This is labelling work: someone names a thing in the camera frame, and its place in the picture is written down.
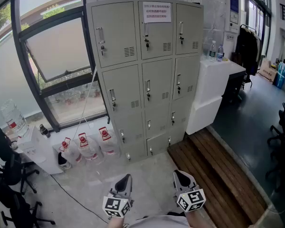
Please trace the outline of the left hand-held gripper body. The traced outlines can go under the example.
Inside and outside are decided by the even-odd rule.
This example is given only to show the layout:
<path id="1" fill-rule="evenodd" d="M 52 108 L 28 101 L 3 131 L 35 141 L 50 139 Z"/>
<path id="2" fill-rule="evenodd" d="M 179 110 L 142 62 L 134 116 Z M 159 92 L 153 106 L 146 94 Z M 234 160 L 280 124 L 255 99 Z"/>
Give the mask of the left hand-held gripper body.
<path id="1" fill-rule="evenodd" d="M 116 218 L 124 218 L 126 213 L 133 206 L 133 199 L 131 197 L 132 189 L 117 192 L 111 189 L 107 196 L 103 199 L 103 211 L 106 215 Z"/>

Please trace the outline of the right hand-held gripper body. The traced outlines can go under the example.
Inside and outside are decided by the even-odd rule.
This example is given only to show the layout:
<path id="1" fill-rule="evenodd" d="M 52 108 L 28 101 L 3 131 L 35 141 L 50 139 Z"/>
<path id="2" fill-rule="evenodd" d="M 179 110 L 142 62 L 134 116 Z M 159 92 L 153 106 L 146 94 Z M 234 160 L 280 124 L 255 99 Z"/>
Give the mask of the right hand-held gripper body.
<path id="1" fill-rule="evenodd" d="M 204 190 L 200 189 L 198 184 L 191 188 L 181 188 L 174 184 L 174 188 L 176 189 L 174 201 L 185 213 L 202 208 L 206 202 Z"/>

